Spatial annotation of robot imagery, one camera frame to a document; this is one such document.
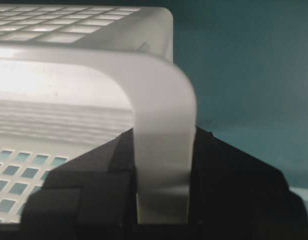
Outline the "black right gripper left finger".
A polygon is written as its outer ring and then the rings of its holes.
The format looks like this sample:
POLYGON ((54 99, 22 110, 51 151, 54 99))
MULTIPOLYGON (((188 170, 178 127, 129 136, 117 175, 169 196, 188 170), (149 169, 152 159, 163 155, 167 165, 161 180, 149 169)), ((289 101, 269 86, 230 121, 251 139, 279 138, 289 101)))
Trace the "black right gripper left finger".
POLYGON ((23 240, 129 240, 137 222, 133 131, 53 169, 21 215, 23 240))

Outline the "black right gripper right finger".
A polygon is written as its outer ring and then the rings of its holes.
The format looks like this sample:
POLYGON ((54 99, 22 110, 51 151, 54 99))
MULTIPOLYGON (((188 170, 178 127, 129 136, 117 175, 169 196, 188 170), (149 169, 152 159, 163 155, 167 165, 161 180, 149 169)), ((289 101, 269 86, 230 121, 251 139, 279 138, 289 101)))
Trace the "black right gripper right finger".
POLYGON ((277 168, 196 129, 188 222, 201 240, 307 240, 308 214, 277 168))

